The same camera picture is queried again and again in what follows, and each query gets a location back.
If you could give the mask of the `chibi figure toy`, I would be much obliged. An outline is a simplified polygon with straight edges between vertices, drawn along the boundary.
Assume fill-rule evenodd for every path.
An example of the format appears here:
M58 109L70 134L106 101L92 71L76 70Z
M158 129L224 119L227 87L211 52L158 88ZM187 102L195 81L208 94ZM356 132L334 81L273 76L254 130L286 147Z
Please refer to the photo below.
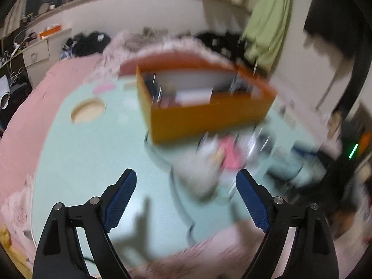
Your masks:
M218 137L203 140L199 145L199 153L215 165L221 167L225 157L225 148Z

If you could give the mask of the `white fluffy pompom keychain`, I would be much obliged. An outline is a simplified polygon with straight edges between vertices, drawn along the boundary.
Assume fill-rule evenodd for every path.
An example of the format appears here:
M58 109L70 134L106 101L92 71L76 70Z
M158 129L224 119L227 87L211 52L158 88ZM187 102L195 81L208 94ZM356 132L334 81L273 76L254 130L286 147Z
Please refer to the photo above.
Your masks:
M223 159L222 153L188 150L176 158L173 172L190 196L207 200L219 184Z

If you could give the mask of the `pink floral bed blanket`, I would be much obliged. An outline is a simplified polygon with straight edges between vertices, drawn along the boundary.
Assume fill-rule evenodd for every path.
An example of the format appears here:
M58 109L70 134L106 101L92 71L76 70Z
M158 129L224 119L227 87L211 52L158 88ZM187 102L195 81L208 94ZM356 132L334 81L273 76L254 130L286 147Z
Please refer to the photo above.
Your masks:
M49 129L68 94L85 83L102 56L62 60L13 115L1 139L1 227L10 232L14 254L33 267L36 246L24 232L31 228L32 187ZM133 278L241 278L263 234L249 220L222 230L177 254L151 259L130 269Z

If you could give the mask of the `white drawer cabinet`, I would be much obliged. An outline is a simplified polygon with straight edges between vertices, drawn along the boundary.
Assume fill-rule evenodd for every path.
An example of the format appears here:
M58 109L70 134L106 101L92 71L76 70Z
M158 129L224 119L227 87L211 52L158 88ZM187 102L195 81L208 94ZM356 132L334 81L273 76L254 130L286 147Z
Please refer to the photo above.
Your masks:
M71 29L67 28L38 40L22 52L32 88L35 88L45 77L46 72L60 60L62 47L70 37Z

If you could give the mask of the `orange cardboard storage box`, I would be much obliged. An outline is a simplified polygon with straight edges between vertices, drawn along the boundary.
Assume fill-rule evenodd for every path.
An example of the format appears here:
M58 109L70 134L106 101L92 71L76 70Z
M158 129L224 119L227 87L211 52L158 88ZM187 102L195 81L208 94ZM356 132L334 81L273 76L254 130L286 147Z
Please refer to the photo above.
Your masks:
M276 90L248 69L201 59L139 62L137 95L155 144L263 120Z

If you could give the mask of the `black clothes pile left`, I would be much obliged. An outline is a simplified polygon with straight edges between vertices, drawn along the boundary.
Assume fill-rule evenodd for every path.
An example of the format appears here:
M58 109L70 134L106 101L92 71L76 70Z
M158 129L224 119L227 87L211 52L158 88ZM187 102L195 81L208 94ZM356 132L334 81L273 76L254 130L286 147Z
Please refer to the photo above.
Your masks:
M111 42L111 37L106 33L92 32L89 35L79 33L73 38L68 38L62 46L61 59L86 57L95 53L103 53Z

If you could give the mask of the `black clothes pile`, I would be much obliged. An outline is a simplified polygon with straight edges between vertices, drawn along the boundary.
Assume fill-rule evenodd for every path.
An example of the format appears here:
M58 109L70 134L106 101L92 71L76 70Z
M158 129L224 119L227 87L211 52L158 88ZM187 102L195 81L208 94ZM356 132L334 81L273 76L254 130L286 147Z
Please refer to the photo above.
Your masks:
M238 59L245 58L246 41L241 39L238 33L225 33L204 32L195 36L206 47L212 51L225 56L229 60L236 62Z
M86 57L95 53L103 53L111 42L111 37L106 33L92 32L89 35L79 33L73 38L68 38L62 46L61 59Z

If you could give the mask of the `green hanging garment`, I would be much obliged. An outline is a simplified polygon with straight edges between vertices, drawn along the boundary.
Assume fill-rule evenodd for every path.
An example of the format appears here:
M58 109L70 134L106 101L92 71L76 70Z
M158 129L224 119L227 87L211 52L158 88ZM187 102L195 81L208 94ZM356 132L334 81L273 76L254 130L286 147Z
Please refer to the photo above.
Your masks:
M245 59L269 72L279 55L292 0L258 0L241 39L248 42Z

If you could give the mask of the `small orange box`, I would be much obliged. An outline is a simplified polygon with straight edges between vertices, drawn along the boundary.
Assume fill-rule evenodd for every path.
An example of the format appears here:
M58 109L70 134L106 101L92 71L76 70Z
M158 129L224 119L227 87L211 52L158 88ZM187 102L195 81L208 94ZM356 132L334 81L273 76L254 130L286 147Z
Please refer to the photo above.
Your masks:
M50 36L54 33L59 32L61 30L62 30L62 25L60 25L60 24L51 25L51 26L47 27L45 30L43 30L39 33L39 38L43 39L47 36Z

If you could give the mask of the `black clothes pile right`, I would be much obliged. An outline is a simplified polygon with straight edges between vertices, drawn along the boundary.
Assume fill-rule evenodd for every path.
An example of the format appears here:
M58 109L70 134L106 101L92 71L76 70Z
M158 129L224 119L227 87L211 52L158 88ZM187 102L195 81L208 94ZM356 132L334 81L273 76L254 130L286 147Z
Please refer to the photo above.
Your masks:
M238 33L225 33L204 32L195 36L206 47L212 51L225 56L229 60L236 62L238 59L245 58L246 41L241 39Z

